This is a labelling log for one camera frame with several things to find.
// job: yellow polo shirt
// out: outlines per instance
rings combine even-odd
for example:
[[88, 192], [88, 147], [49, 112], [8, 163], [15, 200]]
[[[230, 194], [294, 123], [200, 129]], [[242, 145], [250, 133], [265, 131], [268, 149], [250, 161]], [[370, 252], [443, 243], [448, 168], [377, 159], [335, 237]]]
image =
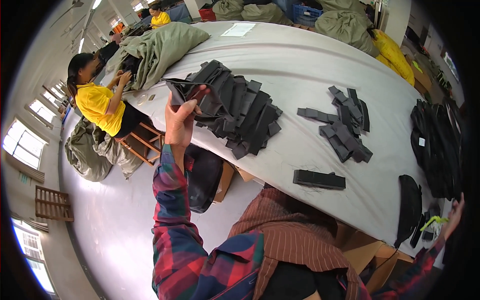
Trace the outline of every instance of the yellow polo shirt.
[[161, 12], [158, 15], [158, 17], [152, 17], [152, 21], [151, 21], [152, 24], [158, 24], [158, 25], [168, 24], [170, 22], [172, 22], [172, 20], [170, 20], [170, 16], [166, 12]]
[[77, 96], [75, 102], [78, 109], [90, 122], [95, 123], [103, 131], [110, 136], [115, 136], [121, 126], [121, 118], [125, 111], [125, 103], [120, 101], [117, 110], [113, 115], [106, 115], [110, 98], [113, 92], [108, 88], [96, 84], [79, 84], [77, 85]]

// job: white table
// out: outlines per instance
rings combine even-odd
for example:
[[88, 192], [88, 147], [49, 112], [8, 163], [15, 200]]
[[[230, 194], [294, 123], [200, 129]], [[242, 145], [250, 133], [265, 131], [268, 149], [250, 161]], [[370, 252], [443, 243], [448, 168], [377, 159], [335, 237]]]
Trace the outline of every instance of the white table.
[[[185, 78], [213, 59], [234, 75], [262, 83], [273, 104], [284, 111], [278, 119], [282, 130], [268, 141], [257, 156], [236, 160], [226, 140], [217, 139], [207, 128], [194, 127], [192, 143], [208, 149], [281, 191], [390, 245], [396, 240], [400, 185], [398, 176], [408, 174], [422, 185], [424, 210], [432, 196], [423, 171], [410, 145], [410, 113], [420, 94], [404, 79], [369, 55], [326, 36], [298, 28], [258, 23], [243, 37], [220, 36], [233, 22], [207, 22], [194, 26], [211, 37], [167, 69], [165, 78]], [[113, 74], [108, 74], [108, 82]], [[341, 163], [329, 142], [318, 134], [323, 123], [296, 115], [297, 108], [313, 108], [336, 114], [328, 87], [347, 94], [357, 90], [366, 102], [370, 132], [361, 139], [372, 152], [369, 163], [353, 159]], [[155, 94], [153, 101], [137, 106], [142, 95]], [[147, 91], [125, 93], [128, 101], [151, 116], [165, 130], [164, 109], [169, 89], [163, 82]], [[335, 172], [346, 178], [342, 191], [293, 184], [293, 170]], [[408, 240], [400, 251], [415, 255]]]

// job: green sack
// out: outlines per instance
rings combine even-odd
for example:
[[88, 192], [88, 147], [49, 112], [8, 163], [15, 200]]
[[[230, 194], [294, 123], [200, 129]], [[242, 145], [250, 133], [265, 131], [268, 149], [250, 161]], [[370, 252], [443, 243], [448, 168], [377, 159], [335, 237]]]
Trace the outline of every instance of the green sack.
[[162, 78], [165, 70], [179, 61], [189, 50], [206, 41], [209, 34], [182, 22], [171, 22], [141, 36], [126, 38], [107, 63], [107, 70], [117, 71], [128, 54], [142, 58], [138, 73], [124, 91], [149, 89]]
[[129, 149], [115, 141], [108, 133], [97, 127], [93, 132], [93, 149], [101, 156], [104, 156], [113, 165], [119, 165], [123, 176], [128, 179], [143, 163]]
[[245, 21], [266, 22], [282, 25], [292, 25], [281, 8], [275, 3], [266, 5], [249, 4], [243, 7], [241, 15]]
[[359, 0], [316, 0], [324, 9], [329, 11], [353, 11], [365, 14], [365, 10]]
[[217, 21], [243, 21], [243, 0], [220, 0], [212, 7]]
[[324, 12], [315, 22], [315, 31], [377, 57], [380, 51], [373, 44], [363, 17], [353, 11]]
[[95, 127], [95, 124], [82, 117], [65, 144], [68, 162], [80, 176], [93, 182], [102, 181], [112, 167], [106, 157], [93, 150], [92, 133]]

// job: woman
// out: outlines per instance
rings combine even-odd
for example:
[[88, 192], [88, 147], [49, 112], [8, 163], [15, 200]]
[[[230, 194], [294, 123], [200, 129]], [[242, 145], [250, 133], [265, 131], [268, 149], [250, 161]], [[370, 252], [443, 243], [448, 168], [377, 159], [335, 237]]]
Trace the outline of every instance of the woman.
[[172, 22], [168, 13], [161, 11], [160, 4], [158, 3], [152, 5], [152, 7], [149, 9], [149, 12], [153, 16], [152, 22], [150, 23], [150, 27], [152, 27], [152, 29], [157, 29]]
[[[75, 55], [68, 65], [67, 87], [83, 116], [114, 138], [123, 138], [149, 117], [121, 99], [131, 72], [118, 71], [107, 87], [89, 83], [95, 74], [93, 54]], [[111, 89], [117, 85], [117, 91]]]

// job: white paper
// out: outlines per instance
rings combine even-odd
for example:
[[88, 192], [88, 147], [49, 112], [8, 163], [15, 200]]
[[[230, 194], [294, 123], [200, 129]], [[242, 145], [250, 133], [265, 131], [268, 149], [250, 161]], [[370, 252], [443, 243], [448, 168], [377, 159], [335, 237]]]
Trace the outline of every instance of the white paper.
[[256, 23], [235, 23], [220, 36], [244, 36], [250, 32]]

